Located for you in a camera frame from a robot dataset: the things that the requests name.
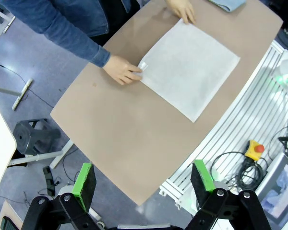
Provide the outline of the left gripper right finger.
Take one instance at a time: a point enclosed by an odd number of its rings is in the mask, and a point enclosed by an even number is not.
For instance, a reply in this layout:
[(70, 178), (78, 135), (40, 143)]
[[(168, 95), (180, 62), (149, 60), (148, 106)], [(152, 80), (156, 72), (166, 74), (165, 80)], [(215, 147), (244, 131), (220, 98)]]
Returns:
[(187, 226), (188, 230), (210, 230), (218, 219), (226, 219), (235, 230), (270, 230), (261, 203), (252, 190), (235, 195), (217, 188), (203, 160), (192, 163), (191, 183), (200, 210)]

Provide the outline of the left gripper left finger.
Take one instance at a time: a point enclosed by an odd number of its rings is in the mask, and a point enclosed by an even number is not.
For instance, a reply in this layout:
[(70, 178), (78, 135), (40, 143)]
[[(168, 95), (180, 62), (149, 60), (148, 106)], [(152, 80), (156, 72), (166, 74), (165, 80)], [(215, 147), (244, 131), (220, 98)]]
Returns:
[(95, 188), (94, 166), (84, 163), (71, 192), (52, 200), (46, 196), (32, 200), (21, 229), (58, 230), (70, 223), (75, 230), (96, 230), (97, 224), (89, 215)]

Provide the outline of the person's right hand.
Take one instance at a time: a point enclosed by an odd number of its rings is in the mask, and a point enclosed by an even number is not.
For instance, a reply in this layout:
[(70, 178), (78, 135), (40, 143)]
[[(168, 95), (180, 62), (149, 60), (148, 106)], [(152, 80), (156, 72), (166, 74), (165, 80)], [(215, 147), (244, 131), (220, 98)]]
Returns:
[(116, 55), (111, 55), (102, 69), (120, 85), (130, 84), (142, 79), (138, 75), (142, 72), (140, 68)]

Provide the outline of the person's left hand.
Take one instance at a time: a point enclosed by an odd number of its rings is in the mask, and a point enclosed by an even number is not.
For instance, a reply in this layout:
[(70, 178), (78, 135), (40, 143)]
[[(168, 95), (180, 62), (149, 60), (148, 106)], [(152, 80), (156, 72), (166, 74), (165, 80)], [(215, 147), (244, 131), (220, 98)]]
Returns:
[(185, 24), (195, 24), (195, 12), (189, 0), (166, 0), (166, 4)]

